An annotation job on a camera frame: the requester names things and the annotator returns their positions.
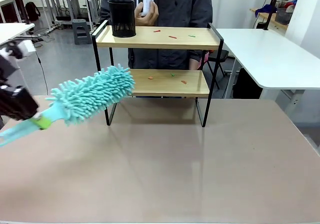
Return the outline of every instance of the gray stool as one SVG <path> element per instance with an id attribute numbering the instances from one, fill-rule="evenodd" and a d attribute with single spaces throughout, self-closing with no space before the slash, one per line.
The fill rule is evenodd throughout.
<path id="1" fill-rule="evenodd" d="M 74 44 L 80 45 L 80 42 L 86 42 L 87 44 L 92 43 L 89 28 L 85 19 L 73 19 L 72 29 Z"/>

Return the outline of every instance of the two-tier wooden shelf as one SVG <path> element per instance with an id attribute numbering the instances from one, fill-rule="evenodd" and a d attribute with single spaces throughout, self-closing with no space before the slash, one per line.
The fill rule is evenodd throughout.
<path id="1" fill-rule="evenodd" d="M 218 51 L 217 60 L 219 60 L 224 40 L 211 23 L 208 24 L 208 28 L 137 26 L 136 36 L 119 38 L 112 35 L 112 27 L 108 25 L 108 21 L 104 21 L 92 34 L 92 43 L 96 67 L 98 71 L 101 71 L 98 48 L 109 48 L 110 61 L 113 66 L 112 48 L 201 50 L 202 60 L 205 59 L 208 50 L 214 50 Z M 202 61 L 199 70 L 131 69 L 135 81 L 132 95 L 195 98 L 201 124 L 205 127 L 219 63 L 215 63 L 214 70 L 209 65 L 212 74 L 210 88 L 202 72 L 204 64 Z M 198 98 L 208 98 L 204 116 L 201 114 Z M 113 105 L 110 116 L 108 110 L 105 110 L 108 126 L 111 124 L 116 106 L 117 104 Z"/>

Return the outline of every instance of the teal microfiber duster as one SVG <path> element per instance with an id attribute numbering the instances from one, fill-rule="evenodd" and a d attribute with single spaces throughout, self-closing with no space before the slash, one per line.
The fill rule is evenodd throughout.
<path id="1" fill-rule="evenodd" d="M 107 71 L 103 69 L 82 80 L 65 81 L 51 90 L 53 97 L 47 100 L 53 102 L 39 117 L 24 120 L 0 133 L 4 139 L 0 147 L 36 130 L 46 129 L 59 119 L 64 119 L 67 126 L 84 122 L 131 95 L 134 84 L 129 68 L 123 69 L 120 65 L 118 68 L 110 66 Z"/>

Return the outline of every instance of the lower shelf board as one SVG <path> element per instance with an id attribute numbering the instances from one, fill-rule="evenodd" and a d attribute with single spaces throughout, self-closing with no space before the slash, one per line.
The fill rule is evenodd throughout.
<path id="1" fill-rule="evenodd" d="M 201 70 L 131 69 L 133 96 L 207 98 L 209 88 Z"/>

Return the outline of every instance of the chenille bristle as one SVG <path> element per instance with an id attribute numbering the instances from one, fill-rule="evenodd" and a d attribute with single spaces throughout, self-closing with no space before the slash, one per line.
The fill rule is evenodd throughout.
<path id="1" fill-rule="evenodd" d="M 48 100 L 64 106 L 67 125 L 78 124 L 131 95 L 134 85 L 129 68 L 110 66 L 107 71 L 102 69 L 94 76 L 76 79 L 75 82 L 65 81 L 59 88 L 51 90 L 53 97 Z"/>

